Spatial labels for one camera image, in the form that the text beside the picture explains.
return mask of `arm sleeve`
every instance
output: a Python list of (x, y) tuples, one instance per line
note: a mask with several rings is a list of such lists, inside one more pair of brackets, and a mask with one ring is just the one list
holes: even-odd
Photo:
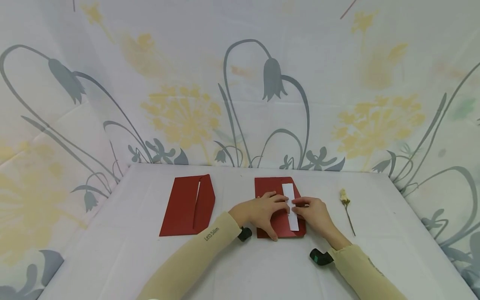
[(361, 300), (406, 300), (357, 245), (330, 249), (335, 266)]
[(177, 300), (200, 277), (213, 258), (227, 247), (241, 229), (227, 212), (178, 249), (150, 277), (137, 300)]

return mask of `finger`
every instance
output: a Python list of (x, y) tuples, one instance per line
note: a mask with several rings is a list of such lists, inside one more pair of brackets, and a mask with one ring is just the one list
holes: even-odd
[(288, 197), (284, 195), (275, 195), (273, 197), (270, 197), (270, 200), (272, 200), (272, 202), (285, 202), (288, 201)]
[(274, 203), (272, 207), (273, 207), (273, 212), (272, 213), (276, 212), (277, 210), (281, 210), (281, 209), (285, 209), (287, 211), (287, 214), (290, 213), (290, 207), (285, 202)]
[(266, 193), (263, 195), (263, 197), (265, 197), (265, 198), (270, 198), (270, 197), (272, 197), (272, 196), (274, 196), (274, 195), (276, 195), (276, 192), (275, 192), (275, 191), (266, 192)]
[(292, 212), (299, 216), (303, 216), (303, 214), (306, 212), (308, 208), (307, 207), (292, 207)]
[(315, 198), (311, 198), (311, 197), (300, 197), (297, 199), (293, 199), (292, 203), (293, 204), (310, 204), (314, 199)]
[(274, 240), (274, 241), (278, 240), (278, 235), (276, 234), (275, 230), (273, 230), (273, 227), (272, 227), (272, 224), (270, 224), (270, 221), (268, 221), (268, 223), (266, 223), (265, 225), (263, 225), (260, 228), (265, 230), (265, 232), (268, 234), (268, 236), (272, 240)]

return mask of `bell flower print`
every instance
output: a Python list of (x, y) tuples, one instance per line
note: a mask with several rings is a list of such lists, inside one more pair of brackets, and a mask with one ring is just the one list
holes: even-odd
[(56, 59), (48, 60), (48, 67), (53, 76), (63, 86), (67, 93), (72, 97), (73, 103), (82, 103), (82, 94), (85, 95), (85, 89), (78, 80), (78, 78)]
[(264, 65), (264, 97), (267, 97), (267, 102), (272, 99), (273, 95), (280, 98), (280, 92), (287, 95), (282, 83), (282, 73), (280, 71), (280, 64), (274, 58), (269, 58)]
[(208, 164), (205, 143), (212, 140), (212, 131), (219, 127), (220, 106), (200, 88), (165, 86), (161, 93), (150, 94), (141, 107), (148, 113), (154, 128), (163, 131), (169, 143), (178, 143), (183, 149), (200, 145)]
[(225, 155), (225, 151), (220, 150), (216, 153), (215, 161), (224, 163), (227, 161), (227, 156)]
[(379, 162), (372, 168), (373, 172), (382, 173), (390, 165), (390, 159)]
[(366, 170), (372, 154), (384, 150), (389, 144), (407, 139), (413, 129), (423, 124), (425, 115), (421, 104), (415, 102), (417, 95), (377, 96), (373, 102), (358, 103), (352, 112), (343, 111), (338, 115), (344, 126), (334, 126), (334, 140), (340, 140), (339, 152), (346, 152), (347, 158), (366, 157)]

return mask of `red envelope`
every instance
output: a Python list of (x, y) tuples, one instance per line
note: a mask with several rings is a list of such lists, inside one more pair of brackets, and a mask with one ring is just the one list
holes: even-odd
[(210, 175), (175, 178), (159, 236), (200, 233), (208, 227), (214, 205)]
[[(255, 178), (255, 197), (262, 197), (266, 192), (276, 191), (277, 194), (283, 195), (282, 183), (293, 183), (293, 192), (295, 198), (300, 198), (297, 186), (293, 182), (292, 177), (258, 177)], [(303, 237), (307, 232), (305, 220), (298, 218), (299, 231), (291, 231), (288, 224), (288, 214), (285, 210), (279, 210), (272, 215), (270, 219), (272, 227), (279, 238)], [(268, 234), (260, 228), (257, 228), (257, 238), (269, 238)]]

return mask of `white paper strip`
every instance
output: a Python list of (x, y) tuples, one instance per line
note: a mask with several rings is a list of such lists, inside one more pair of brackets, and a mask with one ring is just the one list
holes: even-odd
[(198, 200), (198, 192), (199, 191), (200, 191), (200, 181), (198, 181), (197, 197), (195, 198), (195, 204), (197, 203), (197, 200)]
[(292, 207), (295, 204), (292, 204), (292, 200), (295, 199), (295, 194), (293, 192), (293, 183), (282, 183), (283, 195), (288, 197), (287, 204), (290, 206), (290, 214), (288, 215), (288, 224), (290, 225), (291, 231), (299, 231), (299, 221), (297, 219), (297, 214), (291, 211)]

